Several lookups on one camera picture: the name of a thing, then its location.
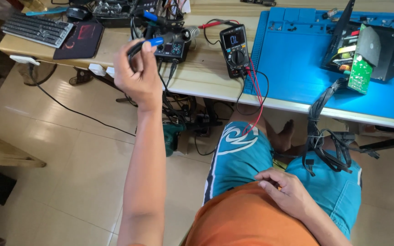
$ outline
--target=green circuit board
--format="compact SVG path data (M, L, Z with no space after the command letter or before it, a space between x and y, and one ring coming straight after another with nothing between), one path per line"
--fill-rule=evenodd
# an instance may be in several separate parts
M359 93L367 94L371 74L372 67L361 55L355 54L347 87L356 90Z

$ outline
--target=black mouse pad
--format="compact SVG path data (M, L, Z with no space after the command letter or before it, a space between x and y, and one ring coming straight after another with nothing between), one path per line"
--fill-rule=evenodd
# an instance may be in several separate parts
M75 27L62 46L54 52L54 60L93 58L100 45L104 27L100 23L74 22Z

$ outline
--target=digital multimeter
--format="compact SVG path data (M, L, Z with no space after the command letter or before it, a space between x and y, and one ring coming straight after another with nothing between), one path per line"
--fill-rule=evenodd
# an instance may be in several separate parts
M225 29L220 32L220 40L229 77L241 76L239 70L250 66L246 28L241 24Z

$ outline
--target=blue silicone mat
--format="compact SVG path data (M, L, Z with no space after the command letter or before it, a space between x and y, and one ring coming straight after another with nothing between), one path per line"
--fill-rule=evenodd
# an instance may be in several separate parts
M261 12L251 59L269 78L268 98L312 104L342 74L320 68L336 22L323 20L324 10L276 8ZM339 11L333 17L339 17ZM371 25L394 28L394 13L353 12L351 21L366 16ZM267 91L265 77L257 74L259 88ZM248 77L244 93L256 95ZM326 107L394 119L394 78L371 80L366 95L340 90Z

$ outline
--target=tiled floor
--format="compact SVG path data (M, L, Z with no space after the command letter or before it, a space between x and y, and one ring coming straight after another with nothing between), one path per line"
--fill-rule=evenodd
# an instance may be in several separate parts
M136 109L115 102L121 93L99 81L72 87L66 81L74 75L73 68L59 66L43 87L72 109L135 131ZM216 111L223 118L231 113L221 104ZM266 109L264 116L276 131L294 119L293 144L304 143L306 115ZM343 129L333 119L323 118L320 124ZM198 138L200 152L211 151L221 131L214 128L211 138ZM0 206L0 237L8 246L116 245L133 137L61 108L38 88L23 85L13 70L0 90L0 138L48 163L42 169L0 167L18 180L7 204ZM354 245L394 245L394 149L380 154L377 161L365 156L360 163L363 204ZM192 138L188 155L167 159L164 245L177 245L189 229L203 199L210 161L211 156L197 154Z

